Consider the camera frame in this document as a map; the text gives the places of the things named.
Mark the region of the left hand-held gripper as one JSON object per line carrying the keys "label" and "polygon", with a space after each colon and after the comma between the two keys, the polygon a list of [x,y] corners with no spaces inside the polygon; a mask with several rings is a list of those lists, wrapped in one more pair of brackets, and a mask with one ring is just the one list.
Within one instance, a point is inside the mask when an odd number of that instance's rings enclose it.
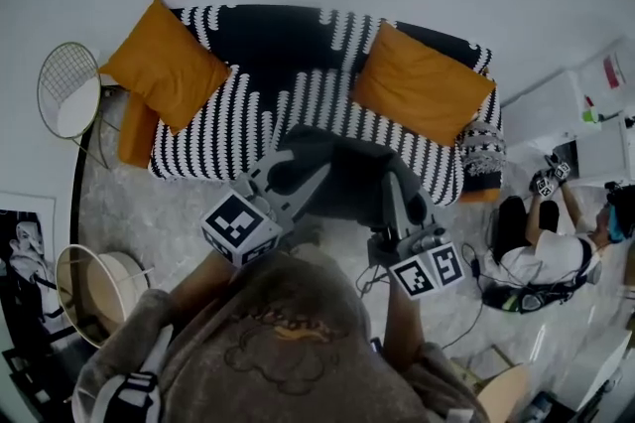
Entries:
{"label": "left hand-held gripper", "polygon": [[220,200],[201,219],[205,240],[237,268],[276,249],[289,235],[330,172],[323,164],[294,192],[269,187],[274,169],[295,160],[291,150],[272,151],[248,172],[221,187]]}

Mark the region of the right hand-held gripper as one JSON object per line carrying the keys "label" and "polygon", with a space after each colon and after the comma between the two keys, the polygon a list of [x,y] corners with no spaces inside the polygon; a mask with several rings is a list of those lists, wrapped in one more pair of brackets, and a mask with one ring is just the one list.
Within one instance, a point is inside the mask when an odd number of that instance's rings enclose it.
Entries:
{"label": "right hand-held gripper", "polygon": [[[388,172],[382,180],[383,219],[389,230],[377,232],[367,242],[369,264],[381,266],[391,281],[411,301],[453,288],[465,279],[457,248],[446,228],[436,221],[436,205],[426,190],[404,201],[398,177]],[[418,225],[411,235],[410,223]]]}

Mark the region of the person's right forearm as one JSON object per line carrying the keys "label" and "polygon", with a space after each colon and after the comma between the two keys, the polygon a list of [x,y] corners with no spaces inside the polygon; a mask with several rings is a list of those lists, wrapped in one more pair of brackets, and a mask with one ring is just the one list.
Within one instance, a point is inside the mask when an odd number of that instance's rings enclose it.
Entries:
{"label": "person's right forearm", "polygon": [[397,279],[389,277],[389,299],[383,355],[397,371],[407,370],[415,362],[425,342],[420,302],[412,301]]}

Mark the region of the person's left forearm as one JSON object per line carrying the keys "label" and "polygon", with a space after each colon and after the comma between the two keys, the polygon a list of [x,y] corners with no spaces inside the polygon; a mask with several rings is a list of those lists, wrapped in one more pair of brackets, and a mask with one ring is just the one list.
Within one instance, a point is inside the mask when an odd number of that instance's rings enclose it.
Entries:
{"label": "person's left forearm", "polygon": [[211,251],[171,293],[171,322],[186,326],[230,284],[237,268],[217,251]]}

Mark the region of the grey patterned cushion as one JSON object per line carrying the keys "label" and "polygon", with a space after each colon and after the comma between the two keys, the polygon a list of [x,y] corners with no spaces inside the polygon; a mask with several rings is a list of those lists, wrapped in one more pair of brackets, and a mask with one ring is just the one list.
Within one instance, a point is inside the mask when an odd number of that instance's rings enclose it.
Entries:
{"label": "grey patterned cushion", "polygon": [[475,120],[459,137],[463,169],[470,177],[503,173],[506,164],[506,143],[502,130]]}

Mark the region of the orange cushion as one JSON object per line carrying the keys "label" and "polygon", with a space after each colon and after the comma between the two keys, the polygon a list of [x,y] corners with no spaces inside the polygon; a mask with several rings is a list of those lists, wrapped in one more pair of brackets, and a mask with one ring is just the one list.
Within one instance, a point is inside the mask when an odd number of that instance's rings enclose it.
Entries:
{"label": "orange cushion", "polygon": [[451,146],[494,89],[493,81],[383,22],[351,97]]}
{"label": "orange cushion", "polygon": [[122,45],[100,68],[141,96],[172,132],[188,127],[230,77],[163,0],[153,0]]}

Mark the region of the white low cupboard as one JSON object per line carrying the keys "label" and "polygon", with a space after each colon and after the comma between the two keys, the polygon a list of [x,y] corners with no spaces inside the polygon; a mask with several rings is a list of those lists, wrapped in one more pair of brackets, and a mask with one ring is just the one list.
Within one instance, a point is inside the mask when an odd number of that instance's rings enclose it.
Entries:
{"label": "white low cupboard", "polygon": [[565,70],[501,109],[509,151],[535,148],[544,152],[600,129],[585,121],[587,102],[575,73]]}

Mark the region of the person's grey printed t-shirt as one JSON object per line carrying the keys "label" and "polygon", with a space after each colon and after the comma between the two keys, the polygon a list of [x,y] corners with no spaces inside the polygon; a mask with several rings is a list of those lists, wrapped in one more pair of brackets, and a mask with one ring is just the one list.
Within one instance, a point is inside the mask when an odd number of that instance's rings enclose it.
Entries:
{"label": "person's grey printed t-shirt", "polygon": [[173,290],[144,292],[83,366],[75,423],[489,423],[438,345],[405,371],[371,346],[361,298],[312,244],[237,269],[180,329]]}

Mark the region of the white cabinet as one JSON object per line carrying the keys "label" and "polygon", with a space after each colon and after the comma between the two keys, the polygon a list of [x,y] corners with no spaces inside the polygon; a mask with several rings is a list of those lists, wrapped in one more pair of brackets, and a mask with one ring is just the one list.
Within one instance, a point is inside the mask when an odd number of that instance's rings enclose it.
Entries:
{"label": "white cabinet", "polygon": [[635,117],[623,112],[602,122],[600,129],[575,140],[578,186],[635,184]]}

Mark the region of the round wooden board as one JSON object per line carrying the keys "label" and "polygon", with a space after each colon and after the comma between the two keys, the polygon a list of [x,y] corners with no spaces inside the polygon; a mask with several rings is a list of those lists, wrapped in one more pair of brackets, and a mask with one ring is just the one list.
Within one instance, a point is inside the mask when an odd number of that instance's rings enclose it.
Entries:
{"label": "round wooden board", "polygon": [[517,403],[527,394],[529,369],[514,365],[484,381],[476,395],[489,423],[507,423]]}

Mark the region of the black and white poster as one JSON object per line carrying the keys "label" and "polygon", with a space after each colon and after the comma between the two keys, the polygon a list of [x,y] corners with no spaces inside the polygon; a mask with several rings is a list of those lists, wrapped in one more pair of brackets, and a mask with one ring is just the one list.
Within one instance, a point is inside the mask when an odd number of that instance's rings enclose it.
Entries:
{"label": "black and white poster", "polygon": [[50,334],[69,327],[55,278],[55,206],[52,198],[0,191],[0,273],[21,313]]}

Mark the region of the black picture frames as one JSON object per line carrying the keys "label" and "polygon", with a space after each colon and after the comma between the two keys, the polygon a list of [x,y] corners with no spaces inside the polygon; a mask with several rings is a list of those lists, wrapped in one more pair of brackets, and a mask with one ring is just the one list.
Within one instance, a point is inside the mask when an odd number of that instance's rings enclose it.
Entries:
{"label": "black picture frames", "polygon": [[55,404],[51,383],[46,373],[48,355],[27,353],[17,349],[0,352],[2,362],[9,367],[9,376],[19,394],[39,423],[54,423]]}

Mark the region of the white wall paper red label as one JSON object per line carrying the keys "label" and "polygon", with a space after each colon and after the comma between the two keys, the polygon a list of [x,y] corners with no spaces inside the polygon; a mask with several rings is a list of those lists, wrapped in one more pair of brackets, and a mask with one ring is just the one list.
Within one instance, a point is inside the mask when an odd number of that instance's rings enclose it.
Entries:
{"label": "white wall paper red label", "polygon": [[635,94],[635,40],[620,39],[579,70],[580,85],[594,103]]}

